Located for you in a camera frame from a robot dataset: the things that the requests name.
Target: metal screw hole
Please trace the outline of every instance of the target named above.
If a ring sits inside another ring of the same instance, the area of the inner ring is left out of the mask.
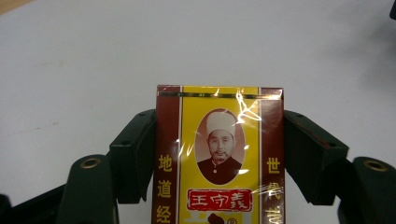
[[[378,161],[364,161],[363,163],[365,166],[375,171],[386,172],[388,170],[388,167]]]
[[[97,158],[87,159],[80,164],[82,169],[91,169],[97,165],[99,165],[101,161]]]

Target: white background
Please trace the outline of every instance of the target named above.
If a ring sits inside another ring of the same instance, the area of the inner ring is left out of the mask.
[[[396,165],[393,0],[35,0],[0,16],[0,192],[18,204],[65,183],[157,84],[285,89],[285,109]],[[287,175],[287,222],[333,224]],[[121,205],[149,223],[150,200]]]

